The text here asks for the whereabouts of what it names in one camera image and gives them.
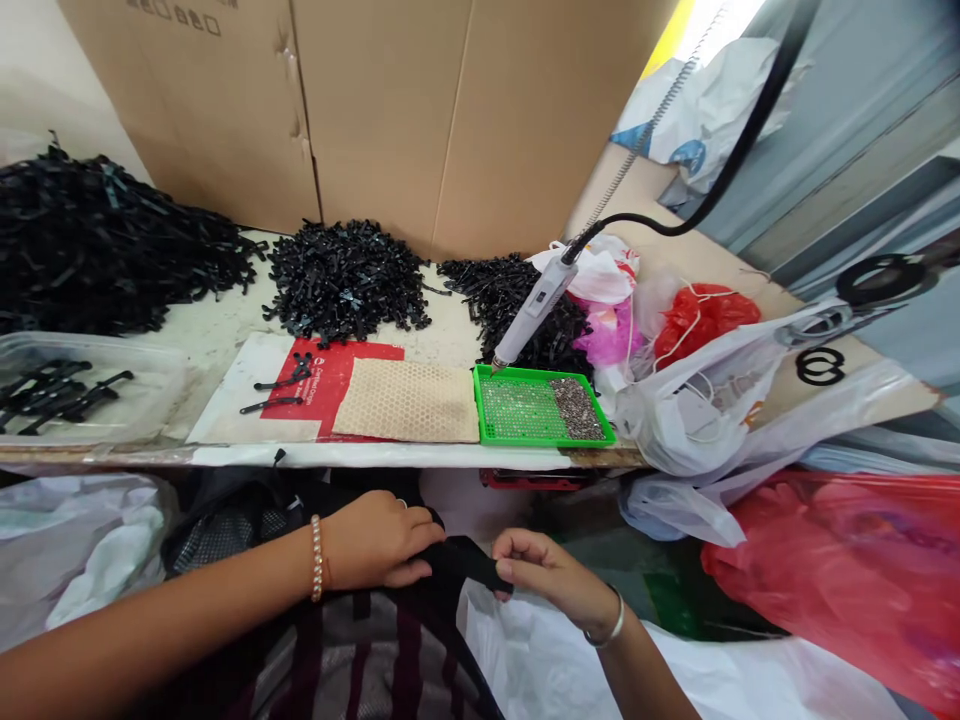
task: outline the red plastic bag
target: red plastic bag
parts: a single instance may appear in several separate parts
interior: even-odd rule
[[[653,344],[657,370],[692,355],[711,340],[741,325],[760,322],[760,309],[753,300],[740,293],[720,294],[731,292],[725,285],[710,283],[694,283],[677,292],[673,307],[663,314],[667,324]],[[684,337],[691,325],[693,329]]]
[[[723,591],[944,717],[960,717],[960,477],[781,472],[705,545]]]

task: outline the black ring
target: black ring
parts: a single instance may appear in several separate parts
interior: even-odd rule
[[[816,357],[817,355],[825,355],[826,357]],[[846,360],[843,353],[833,348],[817,347],[804,350],[797,355],[797,377],[807,385],[814,385],[816,387],[836,385],[847,376],[847,374],[840,369]],[[827,362],[829,365],[824,370],[811,369],[810,366],[818,362]],[[821,375],[829,375],[829,377],[819,379]]]
[[[927,268],[919,262],[907,262],[906,255],[875,255],[851,265],[837,278],[837,296],[851,307],[870,305],[903,295],[923,282]],[[878,270],[894,270],[897,276],[880,287],[862,288],[857,283]]]

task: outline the beige mesh pad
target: beige mesh pad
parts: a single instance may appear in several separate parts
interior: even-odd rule
[[[473,375],[396,360],[353,361],[335,433],[414,442],[480,442]]]

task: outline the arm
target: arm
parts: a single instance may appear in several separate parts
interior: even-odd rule
[[[604,640],[613,633],[620,614],[617,594],[546,535],[506,530],[493,544],[493,557],[501,578],[542,595],[591,638]],[[584,647],[590,647],[586,641]],[[699,720],[630,608],[624,606],[620,634],[597,653],[624,718]]]
[[[406,562],[443,540],[425,508],[386,491],[320,523],[324,590],[409,585],[430,574]],[[116,715],[251,628],[310,596],[310,526],[121,600],[0,655],[4,715]]]

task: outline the plastic container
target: plastic container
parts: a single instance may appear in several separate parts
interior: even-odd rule
[[[187,375],[187,356],[179,350],[99,335],[21,332],[0,337],[0,387],[51,360],[90,362],[91,370],[72,376],[88,387],[124,370],[134,377],[113,385],[120,397],[91,409],[82,423],[55,419],[39,435],[25,436],[17,432],[35,418],[12,419],[0,447],[91,446],[152,437],[180,399]]]
[[[560,417],[551,380],[573,378],[587,391],[603,440],[574,440]],[[480,415],[481,445],[532,447],[606,447],[617,441],[586,376],[547,370],[506,368],[491,375],[489,365],[473,368]]]

